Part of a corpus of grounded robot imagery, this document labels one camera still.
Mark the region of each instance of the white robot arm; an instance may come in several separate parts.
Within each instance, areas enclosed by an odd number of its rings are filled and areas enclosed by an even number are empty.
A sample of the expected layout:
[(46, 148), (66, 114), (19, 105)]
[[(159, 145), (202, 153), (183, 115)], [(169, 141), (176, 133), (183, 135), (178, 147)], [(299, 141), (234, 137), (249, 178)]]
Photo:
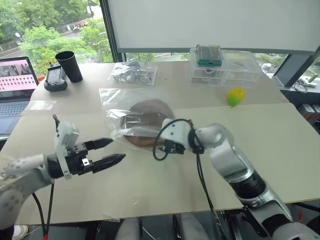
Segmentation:
[(244, 212), (257, 232), (264, 232), (273, 240), (320, 239), (310, 228), (293, 222), (287, 206), (260, 177), (235, 145), (232, 134), (222, 125), (214, 123), (194, 129), (190, 120), (166, 119), (159, 137), (165, 139), (166, 155), (181, 154), (183, 148), (193, 152), (201, 146), (206, 150), (213, 167), (230, 184), (244, 205)]
[(25, 200), (54, 179), (88, 172), (97, 173), (119, 163), (126, 155), (112, 154), (98, 161), (88, 160), (89, 150), (103, 148), (113, 140), (99, 138), (76, 144), (79, 131), (68, 121), (56, 123), (55, 154), (29, 156), (10, 162), (0, 177), (0, 231), (13, 226)]

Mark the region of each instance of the black cup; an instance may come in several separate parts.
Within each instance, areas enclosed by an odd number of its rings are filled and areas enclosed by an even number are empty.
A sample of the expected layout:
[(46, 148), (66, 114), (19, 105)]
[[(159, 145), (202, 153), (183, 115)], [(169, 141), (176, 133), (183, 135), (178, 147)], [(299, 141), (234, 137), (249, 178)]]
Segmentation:
[(78, 83), (83, 79), (73, 51), (59, 52), (55, 55), (55, 59), (59, 62), (72, 83)]

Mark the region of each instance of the tabletop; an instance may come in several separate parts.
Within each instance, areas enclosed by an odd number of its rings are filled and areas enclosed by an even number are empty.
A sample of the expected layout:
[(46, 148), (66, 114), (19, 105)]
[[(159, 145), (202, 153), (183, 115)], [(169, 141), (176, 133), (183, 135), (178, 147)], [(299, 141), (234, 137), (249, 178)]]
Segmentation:
[[(99, 89), (101, 88), (165, 88), (173, 99), (172, 108), (199, 108), (228, 106), (227, 92), (230, 87), (210, 87), (205, 85), (190, 85), (190, 66), (188, 62), (157, 62), (158, 66), (155, 87), (146, 84), (116, 82), (108, 80), (114, 63), (85, 63), (80, 65), (83, 81), (68, 82), (64, 91), (49, 92), (44, 89), (42, 81), (31, 97), (31, 103), (22, 113), (34, 114), (93, 114), (102, 111)], [(256, 88), (247, 89), (247, 95), (241, 103), (275, 104), (289, 101), (277, 89), (275, 83), (262, 74), (257, 80)], [(52, 108), (47, 110), (30, 110), (34, 101), (47, 101)]]
[[(320, 198), (319, 135), (271, 80), (262, 75), (257, 88), (247, 90), (245, 101), (230, 108), (225, 97), (227, 88), (189, 85), (187, 74), (183, 73), (187, 70), (186, 63), (157, 65), (155, 88), (163, 87), (179, 98), (170, 105), (176, 117), (192, 119), (197, 128), (211, 123), (225, 125), (260, 175), (286, 203)], [(41, 83), (32, 100), (55, 104), (50, 110), (25, 111), (0, 152), (0, 167), (12, 158), (53, 153), (55, 125), (51, 113), (71, 121), (80, 130), (78, 142), (108, 137), (112, 129), (101, 107), (99, 88), (141, 88), (108, 81), (112, 67), (98, 63), (81, 65), (84, 79), (81, 83), (70, 83), (69, 91), (50, 93)], [(56, 180), (52, 223), (209, 210), (194, 154), (186, 152), (158, 162), (150, 151), (116, 140), (88, 156), (96, 161), (114, 153), (125, 153), (126, 157), (96, 174)], [(232, 188), (213, 169), (208, 156), (204, 154), (201, 159), (205, 179), (212, 183), (208, 190), (215, 208), (240, 208), (242, 205)], [(49, 193), (49, 187), (37, 191), (45, 217)], [(37, 206), (29, 197), (17, 224), (39, 221)]]

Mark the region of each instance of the black cable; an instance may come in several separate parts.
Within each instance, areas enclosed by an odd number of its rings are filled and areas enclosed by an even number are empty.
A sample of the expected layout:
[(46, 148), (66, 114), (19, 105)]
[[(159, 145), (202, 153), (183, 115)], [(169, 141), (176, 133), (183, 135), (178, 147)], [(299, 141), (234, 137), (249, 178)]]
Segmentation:
[[(195, 131), (194, 129), (194, 125), (192, 123), (191, 120), (187, 120), (187, 119), (184, 119), (184, 118), (178, 118), (178, 119), (175, 119), (175, 120), (172, 120), (171, 122), (169, 122), (167, 125), (165, 125), (161, 131), (158, 133), (158, 135), (156, 136), (155, 140), (154, 140), (154, 144), (153, 144), (153, 148), (152, 148), (152, 154), (153, 154), (153, 157), (154, 159), (158, 160), (158, 161), (162, 161), (164, 159), (167, 158), (168, 156), (168, 152), (165, 153), (164, 157), (162, 158), (158, 158), (156, 156), (156, 148), (157, 148), (157, 143), (159, 141), (159, 138), (161, 136), (161, 134), (164, 132), (164, 130), (166, 130), (169, 126), (171, 126), (172, 124), (176, 123), (176, 122), (187, 122), (190, 127), (191, 127), (191, 130), (192, 131)], [(204, 172), (202, 170), (202, 165), (201, 165), (201, 160), (200, 160), (200, 154), (202, 154), (204, 152), (204, 146), (202, 145), (201, 141), (199, 140), (199, 137), (197, 136), (196, 133), (194, 133), (194, 138), (195, 140), (197, 141), (197, 145), (195, 145), (195, 147), (192, 149), (193, 150), (193, 153), (196, 154), (196, 168), (197, 168), (197, 171), (198, 171), (198, 176), (199, 176), (199, 179), (200, 179), (200, 182), (201, 182), (201, 185), (202, 185), (202, 188), (203, 188), (203, 191), (205, 193), (205, 196), (206, 196), (206, 199), (208, 201), (208, 204), (209, 204), (209, 207), (210, 207), (210, 210), (211, 210), (211, 213), (213, 215), (213, 218), (216, 220), (216, 226), (217, 226), (217, 231), (220, 235), (220, 237), (223, 239), (223, 240), (226, 240), (226, 235), (223, 231), (223, 228), (221, 226), (221, 223), (220, 223), (220, 220), (219, 220), (219, 217), (216, 213), (216, 210), (214, 208), (214, 205), (210, 199), (210, 196), (209, 196), (209, 193), (208, 193), (208, 189), (207, 189), (207, 186), (206, 186), (206, 182), (205, 182), (205, 177), (204, 177)]]
[(52, 202), (53, 202), (53, 198), (54, 198), (54, 189), (55, 189), (55, 183), (52, 183), (52, 184), (51, 184), (51, 191), (50, 191), (48, 218), (47, 218), (47, 220), (46, 220), (46, 229), (45, 229), (45, 234), (46, 234), (46, 235), (49, 233), (49, 225), (50, 225), (50, 218), (51, 218)]
[(55, 131), (58, 132), (58, 126), (60, 124), (60, 121), (59, 121), (57, 115), (53, 114), (52, 117), (53, 117), (54, 122), (55, 122)]
[[(303, 86), (304, 87), (304, 91), (303, 90), (300, 90), (298, 87), (300, 86)], [(306, 94), (308, 92), (308, 87), (306, 85), (304, 85), (303, 82), (301, 82), (301, 80), (297, 80), (294, 84), (293, 84), (293, 88), (299, 92), (299, 93), (302, 93), (302, 94)]]
[(39, 214), (40, 214), (40, 219), (41, 219), (41, 226), (42, 226), (42, 232), (43, 236), (46, 235), (46, 226), (45, 226), (45, 219), (44, 219), (44, 213), (42, 211), (41, 204), (39, 202), (39, 199), (35, 193), (32, 193), (32, 196), (35, 200), (36, 205), (38, 206)]
[(154, 144), (153, 144), (153, 148), (152, 148), (152, 154), (153, 154), (153, 157), (154, 157), (155, 160), (162, 161), (162, 160), (165, 160), (167, 158), (168, 152), (166, 152), (165, 155), (163, 157), (161, 157), (161, 158), (157, 157), (157, 155), (156, 155), (157, 144), (158, 144), (159, 138), (160, 138), (161, 134), (164, 132), (164, 130), (166, 130), (170, 125), (172, 125), (172, 124), (174, 124), (176, 122), (187, 122), (188, 124), (190, 124), (191, 127), (193, 127), (192, 123), (189, 120), (184, 119), (184, 118), (178, 118), (178, 119), (172, 120), (167, 125), (165, 125), (160, 130), (160, 132), (158, 133), (158, 135), (156, 136), (156, 138), (154, 140)]

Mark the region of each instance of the laptop screen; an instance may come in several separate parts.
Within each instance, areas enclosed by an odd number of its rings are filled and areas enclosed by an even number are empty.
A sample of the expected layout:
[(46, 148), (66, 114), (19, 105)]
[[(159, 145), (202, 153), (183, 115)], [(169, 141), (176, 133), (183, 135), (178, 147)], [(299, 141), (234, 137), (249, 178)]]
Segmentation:
[(30, 97), (37, 85), (27, 57), (0, 59), (0, 100)]

